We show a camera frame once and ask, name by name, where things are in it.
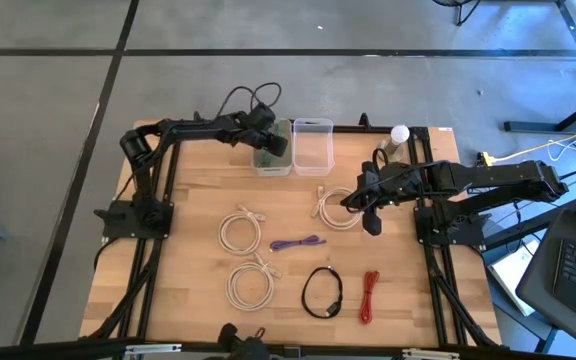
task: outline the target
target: red cable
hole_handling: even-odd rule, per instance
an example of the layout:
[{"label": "red cable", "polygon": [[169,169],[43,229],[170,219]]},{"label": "red cable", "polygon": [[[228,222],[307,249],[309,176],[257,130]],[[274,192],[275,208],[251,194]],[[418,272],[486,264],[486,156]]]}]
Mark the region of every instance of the red cable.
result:
[{"label": "red cable", "polygon": [[372,321],[372,289],[379,280],[379,271],[368,271],[364,275],[364,301],[361,302],[359,309],[359,318],[364,325],[370,324]]}]

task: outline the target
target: clear plastic container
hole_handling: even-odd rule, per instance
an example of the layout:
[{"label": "clear plastic container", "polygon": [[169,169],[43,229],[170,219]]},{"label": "clear plastic container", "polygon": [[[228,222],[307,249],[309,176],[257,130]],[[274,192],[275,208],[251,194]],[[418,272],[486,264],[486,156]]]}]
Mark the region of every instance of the clear plastic container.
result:
[{"label": "clear plastic container", "polygon": [[293,124],[292,162],[302,176],[326,176],[335,166],[329,119],[297,119]]},{"label": "clear plastic container", "polygon": [[281,119],[270,128],[270,132],[288,140],[286,151],[281,157],[272,155],[265,150],[252,152],[252,166],[259,176],[288,176],[292,168],[292,136],[291,124],[288,119]]}]

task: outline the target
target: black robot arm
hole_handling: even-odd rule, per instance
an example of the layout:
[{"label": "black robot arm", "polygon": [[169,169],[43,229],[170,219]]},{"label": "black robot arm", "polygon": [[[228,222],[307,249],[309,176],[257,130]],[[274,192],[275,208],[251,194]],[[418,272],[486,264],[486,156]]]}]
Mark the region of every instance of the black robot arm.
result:
[{"label": "black robot arm", "polygon": [[[281,156],[287,140],[269,131],[274,120],[272,110],[259,103],[248,114],[240,111],[206,120],[195,112],[194,120],[164,119],[126,132],[119,143],[130,163],[136,189],[132,201],[115,200],[108,210],[95,211],[104,220],[104,236],[163,238],[168,234],[172,204],[164,205],[155,197],[150,169],[170,145],[187,140],[214,139],[232,146],[243,143]],[[148,135],[160,137],[154,150],[146,140]]]},{"label": "black robot arm", "polygon": [[[422,185],[422,177],[427,180],[427,187]],[[476,188],[494,189],[461,201],[448,200]],[[431,199],[431,207],[415,209],[418,232],[432,233],[428,237],[440,245],[480,245],[483,235],[473,236],[481,233],[480,225],[485,219],[479,212],[519,200],[553,202],[567,191],[555,169],[541,161],[490,167],[466,167],[449,161],[390,163],[379,169],[373,156],[372,162],[362,164],[357,190],[341,205],[349,212],[363,212],[364,229],[378,235],[381,219],[377,209],[420,197]]]}]

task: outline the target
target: wooden table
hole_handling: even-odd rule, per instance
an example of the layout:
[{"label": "wooden table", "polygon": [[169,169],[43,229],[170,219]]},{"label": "wooden table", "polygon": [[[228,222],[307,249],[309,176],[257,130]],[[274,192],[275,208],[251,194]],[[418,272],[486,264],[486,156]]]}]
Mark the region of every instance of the wooden table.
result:
[{"label": "wooden table", "polygon": [[[458,161],[454,134],[448,128],[430,128],[435,160]],[[252,149],[232,149],[215,141],[182,144],[172,200],[175,213],[170,237],[165,240],[154,292],[147,338],[179,342],[217,340],[226,322],[250,336],[266,328],[264,341],[299,345],[437,346],[435,321],[422,247],[413,223],[414,203],[379,212],[383,233],[373,237],[361,224],[348,231],[326,227],[311,218],[317,187],[345,186],[354,189],[361,163],[384,135],[334,134],[335,167],[327,177],[259,177],[251,168]],[[149,139],[154,144],[156,139]],[[408,161],[408,154],[403,158]],[[120,184],[129,176],[124,164]],[[221,220],[242,203],[263,213],[262,240],[258,253],[278,268],[283,277],[269,306],[257,312],[242,312],[226,300],[224,288],[230,272],[248,257],[226,253],[217,239]],[[333,216],[347,218],[341,206],[327,207]],[[251,241],[252,225],[241,221],[229,230],[237,245]],[[296,240],[317,234],[328,243],[296,247],[271,253],[275,240]],[[123,296],[134,256],[135,240],[122,239],[108,247],[99,260],[81,334],[101,325]],[[452,247],[460,298],[477,323],[500,342],[482,260],[467,247]],[[332,265],[343,279],[344,300],[340,314],[329,320],[310,317],[302,308],[301,291],[307,276],[318,266]],[[373,294],[373,321],[364,326],[358,318],[363,296],[363,275],[378,270],[381,277]],[[308,304],[323,312],[335,299],[337,284],[329,274],[316,275],[309,285]],[[248,273],[238,287],[244,299],[263,293],[261,275]],[[130,334],[136,333],[141,300],[133,308]],[[454,326],[444,299],[449,339]]]}]

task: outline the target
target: gray floor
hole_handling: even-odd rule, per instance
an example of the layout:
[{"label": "gray floor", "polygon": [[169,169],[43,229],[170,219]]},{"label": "gray floor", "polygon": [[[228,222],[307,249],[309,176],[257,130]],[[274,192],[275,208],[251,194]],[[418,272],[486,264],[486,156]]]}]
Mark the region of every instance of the gray floor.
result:
[{"label": "gray floor", "polygon": [[[0,47],[114,47],[128,3],[0,0]],[[576,1],[568,7],[576,19]],[[151,0],[140,5],[128,47],[575,49],[552,4],[483,2],[462,28],[453,16],[430,0]],[[0,226],[12,234],[0,241],[0,345],[14,342],[108,64],[0,58]],[[39,341],[78,335],[101,233],[92,210],[105,208],[115,189],[119,137],[138,119],[211,116],[232,87],[266,81],[284,88],[279,116],[354,124],[365,111],[378,125],[453,127],[464,163],[478,151],[503,156],[550,138],[504,133],[503,121],[555,122],[576,109],[576,59],[124,58]],[[234,96],[228,109],[246,106]],[[544,151],[521,159],[552,163]],[[555,165],[575,169],[576,152]],[[504,343],[534,349],[532,335],[503,316]]]}]

